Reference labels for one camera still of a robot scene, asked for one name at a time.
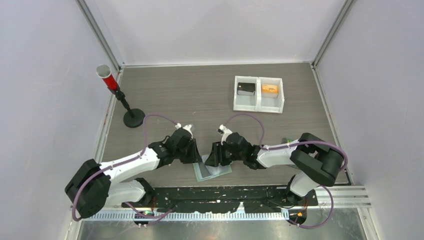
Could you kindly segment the green card holder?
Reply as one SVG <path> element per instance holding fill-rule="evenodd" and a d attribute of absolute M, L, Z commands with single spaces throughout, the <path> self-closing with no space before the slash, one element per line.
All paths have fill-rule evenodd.
<path fill-rule="evenodd" d="M 232 168 L 230 165 L 227 165 L 227 166 L 220 165 L 218 167 L 205 165 L 205 162 L 208 157 L 209 156 L 205 154 L 202 156 L 202 162 L 197 162 L 193 164 L 195 177 L 198 182 L 210 180 L 222 175 L 232 173 Z"/>

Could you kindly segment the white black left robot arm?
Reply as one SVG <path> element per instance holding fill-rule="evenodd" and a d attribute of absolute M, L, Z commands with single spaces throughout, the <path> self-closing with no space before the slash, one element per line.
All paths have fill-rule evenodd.
<path fill-rule="evenodd" d="M 191 124 L 177 124 L 172 135 L 163 141 L 152 142 L 143 150 L 118 160 L 85 161 L 64 188 L 74 212 L 79 214 L 77 218 L 92 217 L 104 207 L 124 202 L 148 207 L 153 202 L 154 190 L 144 178 L 134 177 L 169 166 L 174 160 L 182 164 L 200 162 L 202 158 L 192 128 Z"/>

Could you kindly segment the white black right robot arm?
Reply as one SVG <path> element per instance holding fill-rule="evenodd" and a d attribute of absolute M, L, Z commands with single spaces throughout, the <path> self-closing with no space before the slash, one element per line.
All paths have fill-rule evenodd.
<path fill-rule="evenodd" d="M 290 205 L 299 205 L 315 188 L 334 186 L 339 172 L 346 167 L 347 155 L 338 146 L 308 132 L 289 143 L 271 146 L 251 144 L 233 132 L 213 144 L 203 163 L 223 167 L 234 161 L 241 161 L 252 170 L 295 165 L 300 172 L 290 179 L 283 197 Z"/>

